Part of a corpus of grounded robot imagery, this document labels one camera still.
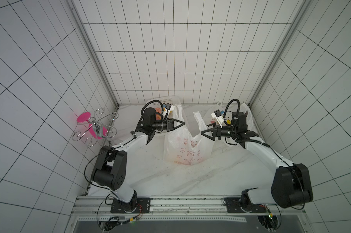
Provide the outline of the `white bag red lettering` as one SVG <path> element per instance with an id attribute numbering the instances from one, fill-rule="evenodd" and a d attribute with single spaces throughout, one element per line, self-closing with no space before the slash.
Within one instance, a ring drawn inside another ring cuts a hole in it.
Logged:
<path id="1" fill-rule="evenodd" d="M 196 165 L 212 157 L 214 143 L 201 134 L 192 136 L 184 125 L 165 134 L 163 160 L 181 165 Z"/>

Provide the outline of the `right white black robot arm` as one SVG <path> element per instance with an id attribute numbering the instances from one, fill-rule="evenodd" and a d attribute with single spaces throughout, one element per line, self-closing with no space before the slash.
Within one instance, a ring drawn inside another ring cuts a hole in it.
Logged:
<path id="1" fill-rule="evenodd" d="M 211 114 L 214 123 L 201 135 L 214 141 L 232 139 L 232 146 L 241 146 L 254 154 L 274 174 L 273 182 L 267 188 L 250 188 L 242 191 L 240 207 L 250 213 L 252 208 L 261 204 L 276 204 L 281 208 L 302 210 L 306 203 L 313 201 L 313 192 L 308 168 L 296 164 L 277 153 L 254 131 L 248 130 L 246 115 L 233 112 L 232 120 L 227 123 L 219 110 Z"/>

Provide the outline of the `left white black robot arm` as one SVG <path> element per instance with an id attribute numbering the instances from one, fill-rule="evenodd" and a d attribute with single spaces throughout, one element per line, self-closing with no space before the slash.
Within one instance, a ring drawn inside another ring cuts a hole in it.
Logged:
<path id="1" fill-rule="evenodd" d="M 131 132 L 131 138 L 116 146 L 101 149 L 91 180 L 98 186 L 108 188 L 116 196 L 121 209 L 128 213 L 134 211 L 137 207 L 137 193 L 125 183 L 128 155 L 147 145 L 156 132 L 174 131 L 184 125 L 184 121 L 168 118 L 167 114 L 162 116 L 155 108 L 143 109 L 135 130 Z"/>

